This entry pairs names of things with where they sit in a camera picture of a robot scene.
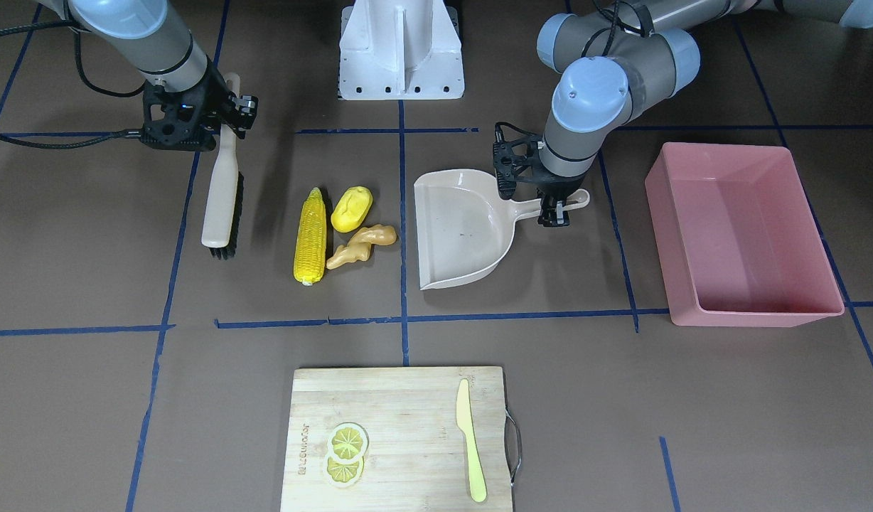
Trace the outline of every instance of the yellow corn cob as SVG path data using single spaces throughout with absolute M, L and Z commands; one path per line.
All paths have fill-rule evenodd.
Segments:
M 323 279 L 326 268 L 326 205 L 319 188 L 314 188 L 301 208 L 294 248 L 294 279 L 310 286 Z

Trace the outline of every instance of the cutting board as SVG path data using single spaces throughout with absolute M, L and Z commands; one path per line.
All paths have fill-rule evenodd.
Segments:
M 459 382 L 471 412 L 488 498 L 468 493 Z M 333 428 L 368 433 L 364 470 L 340 489 L 326 476 Z M 498 366 L 303 369 L 294 372 L 282 512 L 511 512 L 505 458 L 505 386 Z

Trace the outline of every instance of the yellow knife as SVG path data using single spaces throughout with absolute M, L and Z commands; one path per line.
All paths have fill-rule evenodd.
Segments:
M 459 394 L 456 396 L 456 425 L 465 435 L 466 453 L 468 456 L 468 491 L 471 499 L 481 503 L 488 498 L 488 486 L 484 482 L 484 471 L 481 469 L 481 459 L 478 457 L 478 444 L 475 441 L 475 425 L 471 421 L 471 398 L 468 395 L 468 379 L 459 383 Z

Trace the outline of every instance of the ginger root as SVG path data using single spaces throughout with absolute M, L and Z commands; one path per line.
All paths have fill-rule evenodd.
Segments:
M 366 262 L 370 259 L 370 244 L 367 242 L 349 242 L 348 245 L 339 245 L 332 258 L 326 260 L 326 268 L 330 271 L 337 269 L 346 263 Z
M 361 228 L 351 240 L 348 241 L 348 246 L 353 243 L 372 243 L 374 245 L 392 245 L 398 237 L 395 236 L 395 228 L 392 226 L 384 226 L 377 224 L 369 228 Z

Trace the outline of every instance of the pink bin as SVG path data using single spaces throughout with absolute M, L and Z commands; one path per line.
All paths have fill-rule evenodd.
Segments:
M 645 190 L 674 324 L 794 327 L 844 312 L 787 149 L 668 142 Z

